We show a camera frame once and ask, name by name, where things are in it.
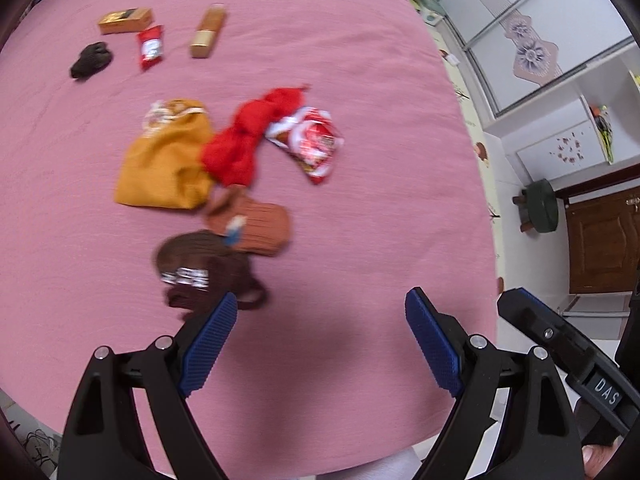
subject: door handle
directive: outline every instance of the door handle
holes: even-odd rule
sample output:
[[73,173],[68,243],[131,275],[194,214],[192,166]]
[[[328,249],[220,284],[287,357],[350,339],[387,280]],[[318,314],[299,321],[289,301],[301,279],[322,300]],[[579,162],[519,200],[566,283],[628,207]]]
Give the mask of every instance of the door handle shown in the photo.
[[638,204],[640,204],[640,198],[629,198],[628,200],[626,200],[626,204],[627,205],[632,205],[634,206],[634,208],[636,208],[636,213],[638,212]]

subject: green stool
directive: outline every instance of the green stool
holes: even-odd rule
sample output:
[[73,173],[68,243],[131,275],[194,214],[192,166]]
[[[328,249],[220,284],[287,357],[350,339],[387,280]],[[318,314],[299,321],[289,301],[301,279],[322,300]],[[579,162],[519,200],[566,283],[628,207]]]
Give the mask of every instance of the green stool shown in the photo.
[[539,233],[551,233],[558,228],[558,200],[548,180],[529,184],[512,200],[526,211],[527,219],[520,225],[520,232],[535,229]]

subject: red knitted item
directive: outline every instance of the red knitted item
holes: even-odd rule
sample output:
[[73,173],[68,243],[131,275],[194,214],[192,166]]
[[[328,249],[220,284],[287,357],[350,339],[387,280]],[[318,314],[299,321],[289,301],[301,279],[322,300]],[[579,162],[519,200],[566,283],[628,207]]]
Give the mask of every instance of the red knitted item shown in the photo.
[[226,130],[202,150],[202,163],[223,186],[248,186],[254,179],[256,146],[269,124],[291,115],[302,106],[300,88],[276,88],[262,99],[247,101]]

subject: mustard yellow fabric bag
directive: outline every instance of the mustard yellow fabric bag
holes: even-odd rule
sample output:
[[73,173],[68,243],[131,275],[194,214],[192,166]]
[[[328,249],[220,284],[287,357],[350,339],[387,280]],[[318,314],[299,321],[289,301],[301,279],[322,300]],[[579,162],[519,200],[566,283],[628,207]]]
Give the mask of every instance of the mustard yellow fabric bag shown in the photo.
[[127,150],[115,201],[125,205],[193,209],[207,201],[212,180],[200,161],[213,130],[199,101],[155,103],[143,134]]

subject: silver screw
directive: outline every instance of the silver screw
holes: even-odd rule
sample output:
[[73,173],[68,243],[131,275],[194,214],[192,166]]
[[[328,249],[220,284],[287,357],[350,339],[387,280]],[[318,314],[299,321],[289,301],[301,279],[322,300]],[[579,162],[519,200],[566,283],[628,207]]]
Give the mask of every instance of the silver screw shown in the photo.
[[486,347],[486,339],[481,335],[473,335],[469,338],[469,342],[473,348],[481,350]]
[[99,346],[97,349],[95,349],[94,357],[96,359],[104,359],[105,357],[107,357],[107,355],[109,355],[108,346]]
[[160,350],[166,350],[167,348],[169,348],[169,346],[171,346],[173,342],[174,338],[172,338],[170,335],[161,335],[158,339],[156,339],[155,345],[156,348]]
[[533,355],[535,355],[540,360],[545,360],[547,357],[549,357],[548,352],[544,348],[542,348],[542,346],[536,346],[533,349]]

